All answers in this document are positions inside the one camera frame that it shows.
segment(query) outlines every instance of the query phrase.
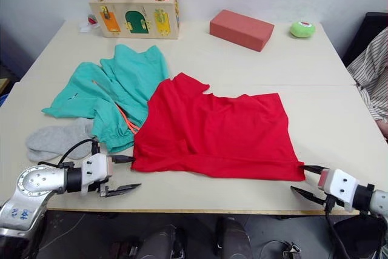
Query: red shirt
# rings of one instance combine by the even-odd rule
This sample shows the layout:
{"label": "red shirt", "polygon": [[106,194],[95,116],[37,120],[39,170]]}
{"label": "red shirt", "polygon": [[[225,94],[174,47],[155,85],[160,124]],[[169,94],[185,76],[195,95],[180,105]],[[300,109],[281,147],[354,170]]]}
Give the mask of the red shirt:
{"label": "red shirt", "polygon": [[305,179],[277,93],[228,98],[203,94],[207,89],[183,73],[158,86],[148,102],[148,118],[135,135],[132,169]]}

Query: foam block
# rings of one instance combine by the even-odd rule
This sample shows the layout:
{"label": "foam block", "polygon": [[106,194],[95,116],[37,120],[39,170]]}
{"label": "foam block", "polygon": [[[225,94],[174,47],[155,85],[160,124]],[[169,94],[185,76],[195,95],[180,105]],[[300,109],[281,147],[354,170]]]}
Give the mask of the foam block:
{"label": "foam block", "polygon": [[273,24],[229,10],[223,10],[210,22],[210,34],[255,51],[261,51],[273,31]]}

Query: wooden toy box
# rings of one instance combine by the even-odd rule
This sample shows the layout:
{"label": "wooden toy box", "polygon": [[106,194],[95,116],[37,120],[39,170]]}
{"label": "wooden toy box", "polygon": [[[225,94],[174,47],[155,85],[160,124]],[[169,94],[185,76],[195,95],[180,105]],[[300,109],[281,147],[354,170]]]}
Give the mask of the wooden toy box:
{"label": "wooden toy box", "polygon": [[89,4],[106,37],[178,38],[178,0],[92,0]]}

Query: striped shirt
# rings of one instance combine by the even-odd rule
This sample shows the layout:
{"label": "striped shirt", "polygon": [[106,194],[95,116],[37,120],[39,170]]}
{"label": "striped shirt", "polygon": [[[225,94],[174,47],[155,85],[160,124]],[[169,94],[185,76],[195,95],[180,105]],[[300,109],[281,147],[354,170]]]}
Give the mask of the striped shirt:
{"label": "striped shirt", "polygon": [[388,123],[388,28],[347,69],[373,118]]}

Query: teal garment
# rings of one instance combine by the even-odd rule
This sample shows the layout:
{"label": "teal garment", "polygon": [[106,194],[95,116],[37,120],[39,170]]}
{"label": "teal garment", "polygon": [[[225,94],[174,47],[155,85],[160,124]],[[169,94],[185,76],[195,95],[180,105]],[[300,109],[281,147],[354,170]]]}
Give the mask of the teal garment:
{"label": "teal garment", "polygon": [[117,45],[113,59],[100,62],[102,67],[80,64],[51,107],[42,111],[56,118],[93,118],[92,134],[106,143],[109,152],[119,152],[133,145],[133,133],[116,104],[141,127],[147,119],[148,100],[168,78],[166,61],[156,46],[137,53]]}

